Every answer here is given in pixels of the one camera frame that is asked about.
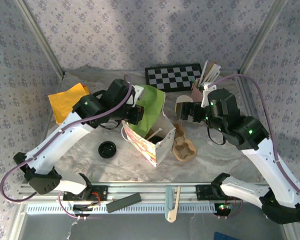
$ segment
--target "marble surface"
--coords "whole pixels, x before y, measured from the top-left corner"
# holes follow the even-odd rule
[[[91,93],[106,90],[114,79],[123,79],[123,71],[103,72],[67,72],[60,91],[65,91],[77,83],[88,86]],[[130,72],[135,77],[133,84],[145,84],[141,72]],[[235,81],[228,81],[225,87],[234,93],[240,103]],[[190,95],[190,92],[167,93],[164,112],[171,122],[175,122],[175,102],[179,95]],[[51,119],[49,133],[57,124]],[[156,168],[148,162],[131,143],[123,140],[120,129],[106,130],[96,128],[90,134],[79,140],[66,152],[56,164],[57,167],[73,173],[83,173],[92,182],[97,181],[138,181],[138,182],[210,182],[218,174],[229,173],[239,180],[259,182],[261,175],[257,168],[234,146],[226,143],[216,145],[208,138],[207,127],[204,123],[184,123],[186,134],[196,145],[197,156],[189,162],[180,162],[171,153]],[[219,132],[212,130],[211,136],[215,141],[222,141]],[[98,153],[99,145],[104,141],[116,144],[117,152],[110,159],[102,158]]]

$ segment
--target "green cloth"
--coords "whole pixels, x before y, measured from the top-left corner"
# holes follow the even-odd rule
[[[143,97],[136,104],[144,107],[142,120],[137,125],[129,124],[129,127],[141,137],[145,137],[157,121],[165,101],[165,93],[149,85],[140,85],[144,88]]]

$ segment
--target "floral wallpaper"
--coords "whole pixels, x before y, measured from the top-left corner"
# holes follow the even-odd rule
[[[288,1],[247,72],[261,87],[279,153],[300,180],[300,0]],[[266,124],[250,84],[254,111]]]
[[[26,0],[64,70],[237,69],[272,0]]]
[[[36,146],[47,124],[48,94],[59,80],[13,0],[0,1],[0,181],[17,152]],[[11,176],[5,190],[17,197],[23,174]],[[13,204],[0,195],[0,239],[8,230]]]

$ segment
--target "checkered board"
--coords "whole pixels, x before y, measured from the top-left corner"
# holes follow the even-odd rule
[[[166,93],[189,91],[192,82],[201,76],[199,63],[187,65],[158,66],[145,69],[145,81]]]

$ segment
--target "black bottle cap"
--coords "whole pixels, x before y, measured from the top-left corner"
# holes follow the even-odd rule
[[[98,152],[101,157],[109,159],[116,154],[117,147],[112,141],[105,141],[100,144]]]

